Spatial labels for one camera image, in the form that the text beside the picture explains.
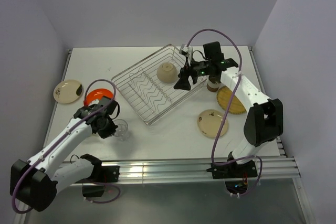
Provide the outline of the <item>clear faceted drinking glass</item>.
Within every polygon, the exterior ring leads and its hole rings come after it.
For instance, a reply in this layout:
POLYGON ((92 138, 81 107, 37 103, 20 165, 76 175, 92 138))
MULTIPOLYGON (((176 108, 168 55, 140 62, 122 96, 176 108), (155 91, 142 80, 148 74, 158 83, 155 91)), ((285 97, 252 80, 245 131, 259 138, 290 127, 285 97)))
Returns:
POLYGON ((125 141, 129 138, 129 127, 125 120, 117 119, 114 120, 114 124, 117 126, 113 136, 118 140, 125 141))

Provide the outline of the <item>white ceramic bowl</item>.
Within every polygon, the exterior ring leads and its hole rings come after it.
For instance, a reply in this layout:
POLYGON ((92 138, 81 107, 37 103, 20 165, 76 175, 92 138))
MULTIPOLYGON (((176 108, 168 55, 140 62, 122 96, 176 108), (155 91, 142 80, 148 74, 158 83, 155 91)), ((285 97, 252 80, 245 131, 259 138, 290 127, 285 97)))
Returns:
POLYGON ((158 67, 156 75, 163 83, 173 83, 177 80, 177 69, 172 63, 164 62, 158 67))

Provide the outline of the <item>brown white ceramic cup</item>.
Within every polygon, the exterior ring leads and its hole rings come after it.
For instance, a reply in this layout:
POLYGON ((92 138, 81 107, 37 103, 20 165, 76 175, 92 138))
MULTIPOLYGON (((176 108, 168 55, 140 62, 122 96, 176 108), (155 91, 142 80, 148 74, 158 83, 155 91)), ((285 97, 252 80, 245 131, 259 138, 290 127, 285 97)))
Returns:
POLYGON ((217 92, 221 83, 217 80, 215 76, 209 76, 207 79, 207 89, 210 92, 217 92))

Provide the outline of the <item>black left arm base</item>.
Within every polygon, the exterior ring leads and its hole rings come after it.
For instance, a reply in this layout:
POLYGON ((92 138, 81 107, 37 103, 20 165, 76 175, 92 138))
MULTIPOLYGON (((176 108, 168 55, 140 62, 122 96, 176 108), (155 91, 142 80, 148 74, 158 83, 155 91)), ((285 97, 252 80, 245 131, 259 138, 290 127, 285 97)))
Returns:
POLYGON ((94 165, 92 175, 87 178, 87 181, 91 183, 98 182, 98 186, 82 186, 82 195, 85 199, 102 197, 107 186, 110 185, 110 183, 115 183, 119 180, 119 165, 103 166, 100 159, 90 154, 84 154, 80 157, 76 154, 72 154, 70 157, 71 164, 75 162, 72 160, 73 157, 76 157, 77 159, 84 158, 94 165))

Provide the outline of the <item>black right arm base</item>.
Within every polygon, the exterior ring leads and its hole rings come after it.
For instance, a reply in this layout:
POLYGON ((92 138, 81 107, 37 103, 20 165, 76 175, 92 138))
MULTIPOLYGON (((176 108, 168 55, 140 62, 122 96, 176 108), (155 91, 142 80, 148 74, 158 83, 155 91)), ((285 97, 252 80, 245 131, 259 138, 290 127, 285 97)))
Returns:
POLYGON ((235 179, 225 182, 225 187, 231 197, 241 198, 259 184, 263 164, 260 164, 260 169, 257 171, 253 158, 244 164, 238 164, 238 161, 234 161, 232 153, 229 154, 227 161, 228 164, 222 166, 211 163, 206 171, 211 173, 212 179, 235 179))

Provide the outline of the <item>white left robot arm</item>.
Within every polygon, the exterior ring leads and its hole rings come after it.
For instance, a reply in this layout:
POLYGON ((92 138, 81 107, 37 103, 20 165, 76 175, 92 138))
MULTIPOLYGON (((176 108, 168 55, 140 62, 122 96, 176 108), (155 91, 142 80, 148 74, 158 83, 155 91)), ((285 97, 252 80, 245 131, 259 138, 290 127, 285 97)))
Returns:
POLYGON ((92 134, 101 138, 112 136, 117 129, 111 115, 120 113, 117 101, 102 97, 97 104, 83 106, 74 114, 61 133, 39 153, 27 161, 18 159, 11 167, 10 195, 12 208, 18 214, 19 200, 36 211, 43 211, 58 193, 82 179, 103 184, 102 161, 90 154, 74 163, 60 167, 64 159, 92 134))

